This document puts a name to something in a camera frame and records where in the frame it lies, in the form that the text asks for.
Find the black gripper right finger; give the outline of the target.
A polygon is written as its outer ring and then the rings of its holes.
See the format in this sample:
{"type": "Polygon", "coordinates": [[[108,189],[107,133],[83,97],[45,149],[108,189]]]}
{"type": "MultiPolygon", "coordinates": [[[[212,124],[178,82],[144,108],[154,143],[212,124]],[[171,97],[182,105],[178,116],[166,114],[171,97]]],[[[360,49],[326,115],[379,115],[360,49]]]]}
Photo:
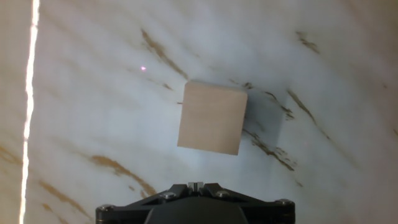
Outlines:
{"type": "Polygon", "coordinates": [[[196,194],[237,205],[249,223],[295,224],[295,203],[286,198],[265,202],[223,188],[217,183],[203,182],[196,183],[196,194]]]}

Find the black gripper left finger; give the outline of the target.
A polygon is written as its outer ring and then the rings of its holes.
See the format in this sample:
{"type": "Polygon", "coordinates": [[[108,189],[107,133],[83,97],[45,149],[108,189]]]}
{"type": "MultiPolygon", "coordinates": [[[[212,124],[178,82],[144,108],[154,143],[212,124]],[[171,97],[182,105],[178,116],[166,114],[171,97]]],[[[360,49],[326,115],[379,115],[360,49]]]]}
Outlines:
{"type": "Polygon", "coordinates": [[[194,196],[197,183],[173,184],[171,188],[126,206],[100,205],[95,210],[95,224],[144,223],[150,211],[166,203],[194,196]]]}

